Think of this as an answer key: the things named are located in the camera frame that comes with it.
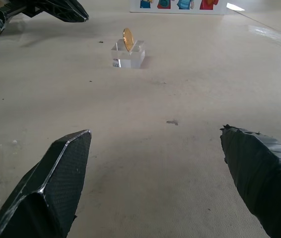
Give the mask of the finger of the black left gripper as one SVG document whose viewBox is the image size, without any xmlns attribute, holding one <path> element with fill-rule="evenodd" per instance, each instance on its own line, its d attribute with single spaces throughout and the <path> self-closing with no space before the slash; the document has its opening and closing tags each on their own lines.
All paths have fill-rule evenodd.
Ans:
<svg viewBox="0 0 281 238">
<path fill-rule="evenodd" d="M 89 19 L 77 0 L 37 0 L 36 6 L 63 22 L 83 23 Z"/>
</svg>

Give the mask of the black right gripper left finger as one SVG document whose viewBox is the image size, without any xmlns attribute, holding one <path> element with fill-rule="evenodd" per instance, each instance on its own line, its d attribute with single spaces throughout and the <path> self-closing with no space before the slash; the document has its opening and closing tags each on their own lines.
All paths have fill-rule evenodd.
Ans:
<svg viewBox="0 0 281 238">
<path fill-rule="evenodd" d="M 76 218 L 90 130 L 54 141 L 0 208 L 0 238 L 65 238 Z"/>
</svg>

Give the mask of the taped black right gripper right finger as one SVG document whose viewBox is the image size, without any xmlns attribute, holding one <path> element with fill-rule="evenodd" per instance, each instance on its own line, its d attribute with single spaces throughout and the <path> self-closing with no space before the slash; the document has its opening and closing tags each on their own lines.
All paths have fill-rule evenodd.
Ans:
<svg viewBox="0 0 281 238">
<path fill-rule="evenodd" d="M 224 160 L 248 210 L 271 238 L 281 238 L 281 143 L 259 132 L 225 125 Z"/>
</svg>

